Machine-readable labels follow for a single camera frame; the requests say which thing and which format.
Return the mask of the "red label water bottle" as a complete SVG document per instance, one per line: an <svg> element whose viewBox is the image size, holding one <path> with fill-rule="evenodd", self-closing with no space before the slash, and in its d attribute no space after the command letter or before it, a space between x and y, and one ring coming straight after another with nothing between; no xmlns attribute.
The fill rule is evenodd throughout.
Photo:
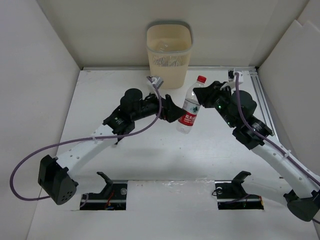
<svg viewBox="0 0 320 240"><path fill-rule="evenodd" d="M205 85L207 78L199 75L196 82L187 90L182 109L186 113L178 119L176 129L178 132L188 134L197 118L197 114L201 108L197 96L194 93L194 88L202 88Z"/></svg>

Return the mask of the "blue label water bottle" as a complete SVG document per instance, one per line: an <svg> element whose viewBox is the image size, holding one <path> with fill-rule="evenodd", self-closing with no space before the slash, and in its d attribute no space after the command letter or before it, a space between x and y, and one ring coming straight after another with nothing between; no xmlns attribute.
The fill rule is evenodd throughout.
<svg viewBox="0 0 320 240"><path fill-rule="evenodd" d="M185 65L186 59L184 56L153 56L152 63L158 67L181 67Z"/></svg>

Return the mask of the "clear bottle silver label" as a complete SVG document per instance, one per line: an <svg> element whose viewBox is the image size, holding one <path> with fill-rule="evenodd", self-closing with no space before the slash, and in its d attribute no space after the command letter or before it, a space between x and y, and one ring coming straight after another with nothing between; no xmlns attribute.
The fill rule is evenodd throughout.
<svg viewBox="0 0 320 240"><path fill-rule="evenodd" d="M172 45L164 41L159 41L155 50L160 53L169 53L172 51Z"/></svg>

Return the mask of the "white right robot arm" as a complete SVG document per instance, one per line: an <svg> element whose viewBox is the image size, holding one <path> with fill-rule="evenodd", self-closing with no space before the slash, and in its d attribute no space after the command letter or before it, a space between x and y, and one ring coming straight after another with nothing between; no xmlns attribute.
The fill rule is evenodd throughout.
<svg viewBox="0 0 320 240"><path fill-rule="evenodd" d="M298 161L273 131L254 116L257 103L252 96L238 87L232 91L219 81L195 87L193 92L201 106L219 113L238 142L265 160L281 177L259 180L250 172L241 171L228 185L236 196L234 200L250 195L265 197L286 206L302 221L314 221L320 211L320 177Z"/></svg>

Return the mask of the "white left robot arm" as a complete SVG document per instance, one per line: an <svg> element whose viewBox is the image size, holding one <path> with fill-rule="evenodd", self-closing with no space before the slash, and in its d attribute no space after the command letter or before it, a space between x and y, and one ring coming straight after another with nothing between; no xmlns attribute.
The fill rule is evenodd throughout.
<svg viewBox="0 0 320 240"><path fill-rule="evenodd" d="M161 97L150 93L143 97L139 89L130 88L119 106L91 136L80 139L69 151L41 159L38 183L57 205L63 205L80 191L80 180L76 178L80 169L104 149L134 136L136 121L155 115L157 119L173 123L185 113L168 94Z"/></svg>

